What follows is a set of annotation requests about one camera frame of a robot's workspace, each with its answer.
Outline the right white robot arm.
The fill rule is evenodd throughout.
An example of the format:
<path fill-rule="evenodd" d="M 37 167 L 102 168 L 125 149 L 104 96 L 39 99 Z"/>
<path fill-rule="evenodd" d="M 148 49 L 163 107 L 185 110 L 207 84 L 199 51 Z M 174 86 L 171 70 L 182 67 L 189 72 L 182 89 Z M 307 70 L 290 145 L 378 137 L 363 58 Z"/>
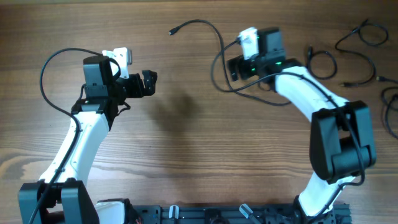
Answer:
<path fill-rule="evenodd" d="M 318 221 L 330 213 L 345 187 L 364 182 L 364 171 L 376 162 L 370 110 L 363 101 L 350 102 L 334 94 L 310 74 L 309 67 L 287 59 L 279 28 L 250 27 L 236 41 L 243 53 L 228 62 L 232 80 L 257 75 L 311 124 L 313 174 L 296 204 L 303 221 Z"/>

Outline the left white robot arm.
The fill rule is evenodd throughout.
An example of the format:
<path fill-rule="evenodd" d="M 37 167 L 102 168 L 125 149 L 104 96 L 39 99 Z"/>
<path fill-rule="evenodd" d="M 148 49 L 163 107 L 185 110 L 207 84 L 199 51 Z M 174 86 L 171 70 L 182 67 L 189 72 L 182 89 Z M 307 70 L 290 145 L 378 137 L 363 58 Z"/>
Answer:
<path fill-rule="evenodd" d="M 67 116 L 68 133 L 49 168 L 36 183 L 25 183 L 18 194 L 23 223 L 104 223 L 126 221 L 126 202 L 95 205 L 86 182 L 95 155 L 113 122 L 131 107 L 128 98 L 155 93 L 158 75 L 151 70 L 130 74 L 126 58 L 97 54 L 85 58 L 85 84 Z"/>

